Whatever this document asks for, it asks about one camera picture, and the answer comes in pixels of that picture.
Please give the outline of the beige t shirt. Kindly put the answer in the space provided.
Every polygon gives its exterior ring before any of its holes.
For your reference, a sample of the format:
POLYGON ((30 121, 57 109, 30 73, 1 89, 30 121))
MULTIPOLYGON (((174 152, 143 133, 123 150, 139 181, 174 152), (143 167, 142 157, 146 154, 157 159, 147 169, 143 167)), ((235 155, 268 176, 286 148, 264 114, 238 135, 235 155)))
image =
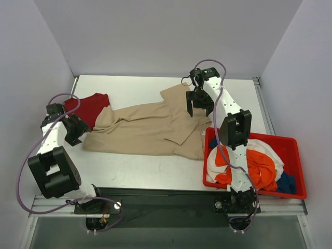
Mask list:
POLYGON ((102 109, 83 150, 100 153, 204 158, 204 132, 212 122, 205 111, 187 113, 183 85, 160 92, 163 100, 113 110, 102 109))

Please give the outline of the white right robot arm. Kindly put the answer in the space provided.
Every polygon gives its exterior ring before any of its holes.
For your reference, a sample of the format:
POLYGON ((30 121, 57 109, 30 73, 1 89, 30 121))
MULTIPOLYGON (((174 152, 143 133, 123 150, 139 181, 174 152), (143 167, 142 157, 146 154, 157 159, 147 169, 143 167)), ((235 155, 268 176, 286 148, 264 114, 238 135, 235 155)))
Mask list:
POLYGON ((211 67, 194 68, 188 77, 194 86, 186 92, 187 112, 194 108, 205 110, 205 114, 217 117, 217 107, 225 112, 222 124, 213 123, 219 148, 228 152, 227 164, 231 169, 230 197, 221 202, 226 213, 253 214, 258 208, 257 190, 248 177, 247 143, 251 131, 252 114, 236 103, 223 85, 223 77, 211 67))

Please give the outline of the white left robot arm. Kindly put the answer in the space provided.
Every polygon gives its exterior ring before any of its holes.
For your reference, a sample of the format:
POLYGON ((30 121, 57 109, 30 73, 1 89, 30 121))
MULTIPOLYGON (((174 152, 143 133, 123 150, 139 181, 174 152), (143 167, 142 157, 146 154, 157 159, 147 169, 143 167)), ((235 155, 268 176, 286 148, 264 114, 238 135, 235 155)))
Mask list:
POLYGON ((62 104, 46 107, 47 116, 41 124, 45 137, 36 155, 27 164, 36 180, 41 194, 47 198, 83 198, 86 207, 94 214, 104 210, 105 201, 94 184, 82 182, 74 162, 64 148, 65 144, 76 146, 90 127, 76 114, 66 114, 62 104))

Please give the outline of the folded red t shirt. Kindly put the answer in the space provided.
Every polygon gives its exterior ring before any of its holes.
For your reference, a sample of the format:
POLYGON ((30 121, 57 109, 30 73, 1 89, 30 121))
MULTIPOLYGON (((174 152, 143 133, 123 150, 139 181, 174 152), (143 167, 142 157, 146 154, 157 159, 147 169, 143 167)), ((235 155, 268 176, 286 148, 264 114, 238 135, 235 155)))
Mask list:
POLYGON ((89 97, 80 99, 80 107, 74 111, 74 114, 93 130, 97 117, 103 108, 109 105, 110 102, 107 94, 95 93, 89 97))

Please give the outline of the white t shirt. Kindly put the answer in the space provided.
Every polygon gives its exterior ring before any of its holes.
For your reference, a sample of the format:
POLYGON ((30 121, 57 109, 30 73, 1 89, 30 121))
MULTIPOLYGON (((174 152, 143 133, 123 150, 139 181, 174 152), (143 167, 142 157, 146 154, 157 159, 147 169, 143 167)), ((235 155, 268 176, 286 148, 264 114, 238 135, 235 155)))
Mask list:
MULTIPOLYGON (((216 176, 217 173, 221 172, 221 170, 216 169, 216 165, 214 162, 214 159, 215 159, 216 153, 217 153, 217 148, 218 147, 213 148, 207 158, 206 180, 209 183, 217 183, 212 179, 212 176, 216 176)), ((247 150, 248 149, 256 150, 256 151, 264 153, 272 158, 272 160, 275 163, 275 169, 276 169, 276 179, 275 180, 277 182, 280 179, 281 174, 284 171, 283 170, 284 163, 281 160, 281 158, 276 154, 276 152, 272 149, 272 147, 261 140, 253 139, 253 140, 248 141, 247 150)))

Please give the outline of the orange t shirt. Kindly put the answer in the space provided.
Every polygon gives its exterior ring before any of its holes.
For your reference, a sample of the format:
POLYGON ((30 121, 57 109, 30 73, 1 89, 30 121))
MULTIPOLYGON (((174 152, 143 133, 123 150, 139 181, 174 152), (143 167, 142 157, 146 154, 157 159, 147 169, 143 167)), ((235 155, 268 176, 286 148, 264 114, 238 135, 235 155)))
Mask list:
MULTIPOLYGON (((266 191, 276 191, 278 186, 276 183, 275 163, 268 155, 256 150, 247 150, 246 154, 248 174, 254 181, 258 189, 266 191)), ((216 169, 221 170, 216 176, 212 176, 215 182, 220 184, 231 184, 232 175, 231 168, 226 164, 220 149, 217 148, 216 157, 214 159, 216 169)))

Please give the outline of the red plastic bin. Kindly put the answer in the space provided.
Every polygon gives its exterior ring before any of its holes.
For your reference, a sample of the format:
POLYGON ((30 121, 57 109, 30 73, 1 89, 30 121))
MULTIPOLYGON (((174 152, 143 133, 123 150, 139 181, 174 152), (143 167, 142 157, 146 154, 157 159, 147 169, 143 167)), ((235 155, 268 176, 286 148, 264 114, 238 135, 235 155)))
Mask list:
MULTIPOLYGON (((281 158, 284 163, 283 170, 287 174, 295 178, 295 183, 297 187, 297 192, 294 195, 280 193, 276 191, 266 191, 263 189, 258 189, 259 194, 266 196, 276 196, 280 198, 291 198, 304 200, 307 197, 305 180, 302 172, 302 166, 300 162, 300 156, 298 151, 297 142, 293 138, 281 137, 275 135, 267 135, 260 133, 251 133, 249 140, 261 140, 272 147, 276 154, 281 158)), ((207 128, 205 133, 205 152, 204 152, 204 167, 203 167, 203 183, 209 187, 228 189, 230 184, 220 184, 220 183, 209 183, 206 180, 206 166, 208 156, 213 148, 216 147, 215 132, 213 128, 207 128)))

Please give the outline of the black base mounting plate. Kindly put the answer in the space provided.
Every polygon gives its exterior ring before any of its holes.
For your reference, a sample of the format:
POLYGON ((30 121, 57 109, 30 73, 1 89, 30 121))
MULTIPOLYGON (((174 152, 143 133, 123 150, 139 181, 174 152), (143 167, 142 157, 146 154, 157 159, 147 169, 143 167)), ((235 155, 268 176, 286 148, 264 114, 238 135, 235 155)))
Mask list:
POLYGON ((261 212, 253 190, 165 190, 99 188, 98 200, 76 204, 87 228, 219 228, 249 227, 261 212))

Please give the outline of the blue t shirt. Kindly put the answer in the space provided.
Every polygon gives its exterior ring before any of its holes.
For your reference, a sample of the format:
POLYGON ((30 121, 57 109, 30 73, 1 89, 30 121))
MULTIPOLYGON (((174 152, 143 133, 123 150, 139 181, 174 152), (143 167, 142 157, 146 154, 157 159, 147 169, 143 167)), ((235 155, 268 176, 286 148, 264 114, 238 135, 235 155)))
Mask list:
POLYGON ((276 192, 294 195, 297 192, 295 178, 286 172, 281 174, 280 179, 276 182, 276 192))

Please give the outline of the aluminium table frame rail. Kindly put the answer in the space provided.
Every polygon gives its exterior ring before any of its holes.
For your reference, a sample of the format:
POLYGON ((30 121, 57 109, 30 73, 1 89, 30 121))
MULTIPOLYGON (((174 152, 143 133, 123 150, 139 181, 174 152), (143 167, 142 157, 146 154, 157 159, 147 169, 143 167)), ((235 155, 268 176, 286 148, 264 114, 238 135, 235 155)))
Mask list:
POLYGON ((263 118, 263 121, 264 121, 266 132, 269 135, 275 135, 274 127, 273 127, 273 124, 271 122, 271 118, 270 118, 270 115, 268 113, 267 106, 265 104, 264 96, 263 96, 262 91, 261 91, 259 77, 253 77, 252 80, 254 82, 254 86, 255 86, 255 89, 256 89, 256 95, 258 97, 260 110, 261 110, 261 113, 262 113, 262 118, 263 118))

